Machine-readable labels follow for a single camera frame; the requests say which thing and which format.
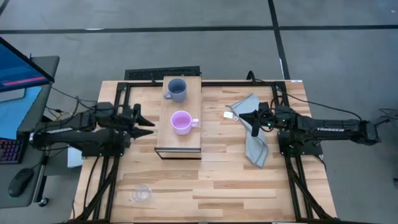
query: gray floor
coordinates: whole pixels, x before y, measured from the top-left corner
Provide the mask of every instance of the gray floor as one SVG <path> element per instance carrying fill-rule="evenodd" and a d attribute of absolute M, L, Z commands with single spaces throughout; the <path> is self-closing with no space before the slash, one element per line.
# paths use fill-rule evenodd
<path fill-rule="evenodd" d="M 277 0 L 275 7 L 281 26 L 398 24 L 394 0 Z M 0 17 L 0 29 L 14 30 L 271 24 L 265 0 L 10 0 Z M 87 99 L 98 97 L 102 80 L 123 79 L 124 70 L 134 68 L 199 65 L 205 78 L 244 78 L 249 70 L 263 79 L 282 78 L 273 31 L 2 37 L 25 54 L 59 55 L 55 86 Z M 364 119 L 379 116 L 378 108 L 398 107 L 397 39 L 398 30 L 282 32 L 290 76 L 304 81 L 308 99 L 355 111 Z M 48 105 L 72 110 L 74 103 L 52 92 Z M 316 118 L 349 118 L 317 106 L 311 110 Z M 383 126 L 383 143 L 373 147 L 323 143 L 340 218 L 398 220 L 398 189 L 392 183 L 398 176 L 397 130 L 393 123 Z M 0 223 L 67 219 L 77 180 L 78 172 L 50 177 L 48 207 L 3 209 Z"/>

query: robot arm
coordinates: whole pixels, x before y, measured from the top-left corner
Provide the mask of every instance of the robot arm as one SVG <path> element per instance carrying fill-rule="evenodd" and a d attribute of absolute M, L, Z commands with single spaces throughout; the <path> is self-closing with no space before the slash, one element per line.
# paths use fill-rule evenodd
<path fill-rule="evenodd" d="M 37 148 L 63 142 L 82 151 L 82 156 L 121 156 L 130 146 L 131 138 L 139 138 L 153 131 L 139 129 L 155 126 L 141 116 L 141 106 L 115 112 L 111 103 L 98 103 L 88 111 L 71 118 L 49 123 L 39 123 L 35 128 L 32 145 Z"/>
<path fill-rule="evenodd" d="M 252 125 L 252 136 L 259 128 L 277 128 L 290 133 L 291 142 L 351 140 L 358 144 L 373 145 L 379 142 L 376 125 L 356 119 L 323 120 L 302 116 L 288 106 L 278 106 L 272 113 L 268 103 L 260 103 L 259 110 L 239 115 Z"/>

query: purple mug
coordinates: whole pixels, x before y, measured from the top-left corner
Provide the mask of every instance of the purple mug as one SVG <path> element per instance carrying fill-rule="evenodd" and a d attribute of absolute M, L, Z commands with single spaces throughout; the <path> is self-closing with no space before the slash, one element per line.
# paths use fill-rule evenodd
<path fill-rule="evenodd" d="M 172 126 L 177 134 L 188 134 L 192 127 L 199 127 L 199 119 L 192 119 L 186 111 L 177 111 L 173 114 Z"/>

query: computer mouse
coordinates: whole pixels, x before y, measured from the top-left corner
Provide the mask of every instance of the computer mouse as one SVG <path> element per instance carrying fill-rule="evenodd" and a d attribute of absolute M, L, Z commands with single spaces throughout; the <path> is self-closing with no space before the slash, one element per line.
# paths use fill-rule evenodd
<path fill-rule="evenodd" d="M 11 197 L 19 197 L 24 193 L 27 184 L 33 177 L 33 173 L 34 171 L 32 169 L 21 169 L 12 179 L 10 186 L 8 187 L 8 194 Z"/>

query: monitor stand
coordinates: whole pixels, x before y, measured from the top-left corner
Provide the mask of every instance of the monitor stand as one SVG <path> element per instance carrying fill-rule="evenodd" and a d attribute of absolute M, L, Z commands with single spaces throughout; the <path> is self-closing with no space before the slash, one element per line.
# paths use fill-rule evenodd
<path fill-rule="evenodd" d="M 11 90 L 0 93 L 0 102 L 16 100 L 25 96 L 25 89 Z"/>

